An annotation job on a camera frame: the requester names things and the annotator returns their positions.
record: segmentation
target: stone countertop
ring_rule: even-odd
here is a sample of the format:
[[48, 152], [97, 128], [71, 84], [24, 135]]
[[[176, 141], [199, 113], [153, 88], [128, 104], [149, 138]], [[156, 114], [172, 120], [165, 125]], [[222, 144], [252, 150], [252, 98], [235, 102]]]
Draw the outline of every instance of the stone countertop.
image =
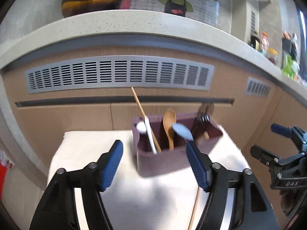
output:
[[264, 70], [287, 90], [307, 101], [307, 90], [302, 85], [283, 75], [278, 67], [243, 41], [207, 24], [153, 11], [99, 11], [48, 24], [0, 53], [0, 69], [27, 53], [48, 45], [86, 36], [126, 33], [176, 38], [220, 49]]

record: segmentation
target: purple utensil holder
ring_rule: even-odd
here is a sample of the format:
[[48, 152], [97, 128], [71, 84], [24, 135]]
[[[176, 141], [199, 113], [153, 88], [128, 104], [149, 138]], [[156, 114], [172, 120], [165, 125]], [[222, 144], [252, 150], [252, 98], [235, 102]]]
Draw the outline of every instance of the purple utensil holder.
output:
[[[190, 164], [185, 152], [186, 141], [175, 133], [174, 150], [169, 150], [168, 139], [163, 127], [163, 115], [149, 116], [148, 118], [162, 152], [157, 154], [152, 152], [148, 136], [139, 134], [136, 129], [137, 123], [143, 121], [142, 117], [134, 118], [131, 125], [138, 173], [143, 177], [151, 177], [189, 167]], [[177, 123], [182, 123], [191, 130], [196, 113], [176, 114], [176, 118]], [[197, 146], [200, 152], [208, 154], [223, 133], [212, 120], [207, 123], [206, 132], [210, 139], [198, 141]], [[200, 128], [196, 139], [203, 133], [204, 131]]]

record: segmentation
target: wooden spoon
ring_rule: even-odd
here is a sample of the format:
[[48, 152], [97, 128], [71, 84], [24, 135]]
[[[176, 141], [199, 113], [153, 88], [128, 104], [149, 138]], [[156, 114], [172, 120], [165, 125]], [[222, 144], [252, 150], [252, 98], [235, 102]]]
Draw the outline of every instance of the wooden spoon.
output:
[[174, 149], [174, 130], [172, 124], [176, 123], [176, 114], [173, 109], [167, 109], [163, 115], [163, 127], [168, 138], [169, 149]]

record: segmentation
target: red object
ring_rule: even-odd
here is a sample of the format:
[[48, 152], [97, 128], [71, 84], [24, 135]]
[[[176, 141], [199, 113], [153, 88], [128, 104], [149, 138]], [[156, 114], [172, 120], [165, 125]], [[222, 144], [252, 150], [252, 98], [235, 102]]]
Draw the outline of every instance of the red object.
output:
[[131, 0], [122, 0], [120, 9], [130, 9], [130, 6], [131, 6]]
[[2, 198], [2, 189], [3, 189], [4, 178], [5, 178], [6, 172], [7, 172], [7, 167], [3, 167], [0, 164], [0, 200]]
[[180, 9], [172, 9], [173, 14], [177, 15], [177, 14], [183, 14], [183, 11]]

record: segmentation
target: gray vent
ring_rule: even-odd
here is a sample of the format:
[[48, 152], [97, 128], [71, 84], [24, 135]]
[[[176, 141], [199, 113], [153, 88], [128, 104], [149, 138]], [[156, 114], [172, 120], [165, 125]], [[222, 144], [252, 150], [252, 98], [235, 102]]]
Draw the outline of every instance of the gray vent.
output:
[[251, 33], [255, 32], [256, 27], [256, 14], [254, 11], [251, 12]]
[[72, 59], [25, 72], [29, 93], [102, 88], [165, 87], [209, 90], [214, 66], [153, 56]]
[[249, 77], [246, 85], [246, 94], [257, 97], [267, 97], [271, 86], [263, 81]]

